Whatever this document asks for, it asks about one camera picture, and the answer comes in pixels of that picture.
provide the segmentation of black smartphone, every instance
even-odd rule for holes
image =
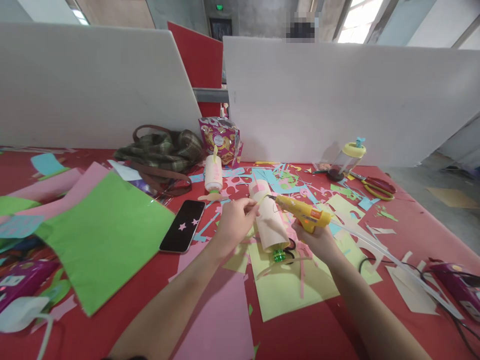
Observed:
[[[203,201],[185,200],[166,232],[159,250],[169,253],[185,253],[190,247],[204,209]]]

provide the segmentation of white foam board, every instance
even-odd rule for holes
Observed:
[[[223,38],[242,160],[411,167],[480,110],[480,51]]]
[[[116,149],[144,124],[200,134],[167,30],[0,23],[0,144]]]

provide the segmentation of hand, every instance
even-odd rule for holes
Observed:
[[[259,207],[255,200],[247,197],[223,205],[218,229],[210,240],[222,258],[235,249],[248,234],[255,218],[260,216]]]
[[[313,233],[305,231],[302,224],[297,220],[291,225],[296,231],[299,240],[308,245],[317,258],[323,261],[328,267],[338,263],[345,257],[335,243],[329,226],[324,228],[317,226]]]

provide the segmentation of brown strap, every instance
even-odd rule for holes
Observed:
[[[164,128],[164,127],[161,127],[161,126],[157,126],[157,125],[142,125],[142,126],[139,126],[137,127],[134,131],[133,131],[133,142],[136,143],[138,140],[139,140],[139,137],[137,135],[137,132],[140,130],[140,129],[155,129],[155,130],[159,130],[159,131],[162,131],[164,133],[169,133],[170,130],[168,130],[167,128]]]
[[[158,191],[158,194],[177,197],[177,196],[186,194],[192,190],[192,180],[187,175],[184,175],[182,173],[175,172],[175,171],[142,165],[137,162],[132,162],[131,165],[135,170],[138,171],[142,179],[145,180],[145,182],[148,185],[150,185],[152,189],[155,189],[156,191]],[[155,181],[155,179],[151,177],[151,175],[155,177],[162,177],[162,178],[168,178],[168,179],[185,180],[188,183],[188,185],[177,187],[172,190],[166,191],[162,188],[162,186],[158,181]]]

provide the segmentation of red table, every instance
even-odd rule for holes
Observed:
[[[79,167],[84,170],[93,162],[106,163],[112,159],[113,150],[83,149],[73,153],[57,155],[66,158],[65,166]],[[0,155],[0,195],[23,188],[36,181],[32,175],[36,170],[30,158],[36,154],[22,152],[4,152]],[[310,165],[301,165],[302,169]],[[380,169],[372,166],[360,166],[356,170],[364,176],[378,177],[391,181]],[[325,175],[312,175],[300,171],[302,180],[312,182],[316,188],[329,188]],[[350,181],[350,185],[363,191],[359,181]],[[397,258],[402,258],[407,251],[413,255],[409,262],[417,265],[428,257],[442,259],[465,265],[475,274],[480,274],[480,257],[471,251],[462,241],[438,222],[425,208],[413,200],[397,184],[397,199],[383,202],[387,211],[399,221],[379,216],[370,209],[360,225],[394,229],[397,234],[381,237],[382,243]],[[239,186],[239,192],[232,199],[248,195],[247,185]],[[168,207],[176,212],[186,199],[196,199],[204,194],[203,182],[193,184],[193,191],[174,198]],[[216,206],[210,206],[199,224],[201,229],[214,215]],[[212,236],[215,225],[212,224],[206,235]],[[48,248],[34,256],[41,259],[54,255]],[[142,270],[138,272],[112,299],[94,316],[88,318],[80,306],[77,306],[63,318],[55,322],[44,359],[100,359],[120,336],[135,315],[168,284],[168,278],[177,272],[179,256],[175,254],[157,254]],[[401,298],[397,288],[382,264],[378,273],[383,281],[372,285],[380,299],[403,322],[407,329],[418,339],[420,344],[433,359],[470,359],[472,356],[457,333],[450,317],[441,310],[440,316],[410,312]],[[341,297],[279,316],[262,322],[257,291],[254,284],[252,268],[247,268],[248,280],[245,282],[247,301],[252,304],[250,317],[253,344],[260,343],[257,359],[366,359],[367,353],[358,330],[353,325]],[[480,326],[474,323],[462,311],[467,325],[480,334]],[[35,359],[44,335],[40,329],[30,335],[30,328],[14,334],[0,335],[2,359]],[[480,344],[470,335],[472,347],[480,353]]]

